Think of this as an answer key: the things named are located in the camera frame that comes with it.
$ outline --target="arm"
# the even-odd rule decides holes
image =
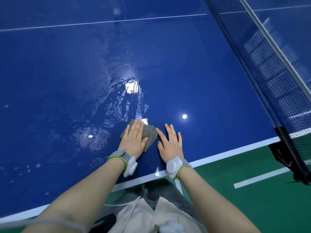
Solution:
[[[136,120],[129,129],[127,125],[118,150],[126,149],[136,159],[142,154],[147,139],[142,141],[144,123]],[[95,172],[75,184],[54,200],[38,218],[58,218],[83,225],[88,232],[103,208],[120,174],[124,170],[124,161],[111,158]],[[67,227],[58,224],[30,225],[23,233],[69,232]]]
[[[165,163],[179,156],[184,158],[182,150],[182,137],[178,139],[173,125],[165,124],[169,140],[157,129],[163,143],[158,143],[161,158]],[[210,233],[250,232],[260,233],[255,225],[226,198],[213,189],[191,167],[184,167],[179,173],[179,179],[185,186],[202,223]]]

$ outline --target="gray pants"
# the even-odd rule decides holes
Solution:
[[[194,209],[194,206],[169,180],[163,178],[151,181],[147,184],[146,188],[148,192],[145,198],[140,186],[134,186],[126,189],[125,193],[120,196],[114,204],[125,204],[135,200],[138,196],[141,196],[146,200],[149,206],[155,210],[159,197],[161,196],[173,203],[179,210],[184,211],[200,222],[200,217]],[[124,207],[125,206],[111,207],[110,210],[106,211],[106,214],[115,213],[117,215]]]

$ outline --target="green floor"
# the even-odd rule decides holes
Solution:
[[[235,189],[233,184],[283,168],[268,147],[262,147],[195,168],[224,197],[237,206],[262,233],[311,232],[311,187],[293,181],[292,173]],[[184,196],[189,199],[182,186]],[[111,204],[124,190],[111,193]],[[20,232],[20,229],[2,231]]]

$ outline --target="table tennis net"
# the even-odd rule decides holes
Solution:
[[[311,94],[289,60],[282,58],[285,56],[280,56],[269,41],[269,30],[273,28],[269,18],[263,25],[256,22],[245,0],[206,2],[259,96],[264,97],[276,126],[286,129],[301,159],[311,164]]]

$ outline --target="beige shirt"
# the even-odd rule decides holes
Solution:
[[[117,215],[115,225],[109,233],[120,233],[126,223],[135,201],[128,204]],[[163,225],[167,220],[181,224],[187,233],[207,232],[205,227],[184,211],[179,210],[174,204],[160,197],[155,210],[139,199],[127,223],[124,233],[149,233],[155,225]]]

